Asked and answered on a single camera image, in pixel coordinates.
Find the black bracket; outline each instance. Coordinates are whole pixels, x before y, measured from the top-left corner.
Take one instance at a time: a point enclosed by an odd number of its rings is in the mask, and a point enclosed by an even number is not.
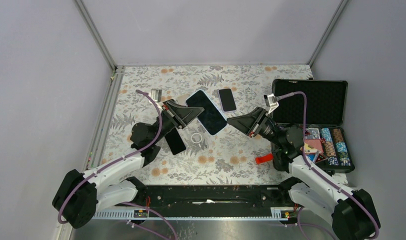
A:
[[[258,134],[261,136],[274,134],[267,111],[259,106],[246,115],[230,117],[226,122],[251,138]]]
[[[381,227],[371,195],[360,189],[353,192],[353,197],[362,204]],[[339,200],[332,215],[332,229],[339,239],[363,240],[375,232],[374,223],[356,203],[347,198]]]
[[[72,190],[84,180],[84,177],[76,169],[64,176],[60,187],[52,201],[52,205],[60,211],[63,202]],[[62,216],[72,225],[74,229],[84,226],[96,213],[97,189],[94,183],[85,182],[66,204]]]
[[[154,144],[165,137],[165,135],[171,132],[172,129],[185,128],[205,110],[203,107],[181,106],[176,104],[172,99],[163,102],[163,109],[164,110],[161,112],[162,129]],[[155,138],[158,130],[158,118],[156,118],[156,122],[152,125],[138,122],[132,127],[130,139],[134,142],[135,146],[140,149],[149,144]]]

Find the gray wall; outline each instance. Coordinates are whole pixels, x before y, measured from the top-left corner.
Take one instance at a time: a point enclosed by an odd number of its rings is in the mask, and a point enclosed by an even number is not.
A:
[[[340,0],[84,0],[119,65],[307,63]]]
[[[344,129],[379,239],[406,239],[406,0],[353,0],[312,68],[349,82]]]
[[[48,240],[110,70],[73,1],[0,0],[0,240]]]

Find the black smartphone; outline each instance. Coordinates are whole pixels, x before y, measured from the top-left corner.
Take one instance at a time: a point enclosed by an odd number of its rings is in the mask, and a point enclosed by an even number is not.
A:
[[[233,91],[230,88],[219,89],[217,94],[219,95],[220,105],[222,106],[222,111],[224,113],[232,113],[237,110]]]
[[[227,126],[227,120],[203,90],[196,91],[185,100],[185,104],[189,107],[204,108],[197,119],[210,135],[219,133]]]
[[[187,149],[176,128],[168,132],[168,134],[164,136],[164,139],[166,139],[167,145],[173,155],[177,155]]]

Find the floral tablecloth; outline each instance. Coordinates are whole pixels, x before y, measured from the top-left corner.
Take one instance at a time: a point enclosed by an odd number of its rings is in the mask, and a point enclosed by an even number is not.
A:
[[[204,90],[220,108],[218,89],[230,88],[237,111],[228,117],[247,114],[264,106],[264,94],[271,93],[274,79],[308,79],[308,65],[214,65],[214,66],[134,66],[127,67],[117,97],[115,111],[104,148],[105,163],[125,153],[132,144],[131,129],[135,123],[153,124],[154,106],[136,89],[150,92],[162,90],[162,101]],[[290,177],[274,169],[271,162],[257,165],[255,157],[270,152],[270,143],[256,136],[249,138],[232,126],[215,136],[209,135],[195,120],[178,130],[187,149],[172,155],[165,139],[156,159],[146,167],[124,176],[136,176],[146,185],[268,185]],[[201,133],[201,147],[191,142],[192,133]],[[345,175],[335,176],[345,183]]]

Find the blue poker chip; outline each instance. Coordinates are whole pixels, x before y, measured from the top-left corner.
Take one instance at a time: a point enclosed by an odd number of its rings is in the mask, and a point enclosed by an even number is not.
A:
[[[337,157],[332,156],[332,157],[328,158],[328,163],[329,163],[329,165],[332,165],[332,166],[338,166],[339,160],[337,159]]]
[[[325,139],[327,142],[332,142],[333,138],[331,137],[331,132],[329,128],[322,128],[321,129],[321,136]]]
[[[341,161],[342,166],[351,166],[349,158],[343,158],[343,159],[340,159],[340,161]]]
[[[348,149],[346,147],[346,143],[344,142],[336,142],[335,147],[337,148],[337,152],[347,152]]]

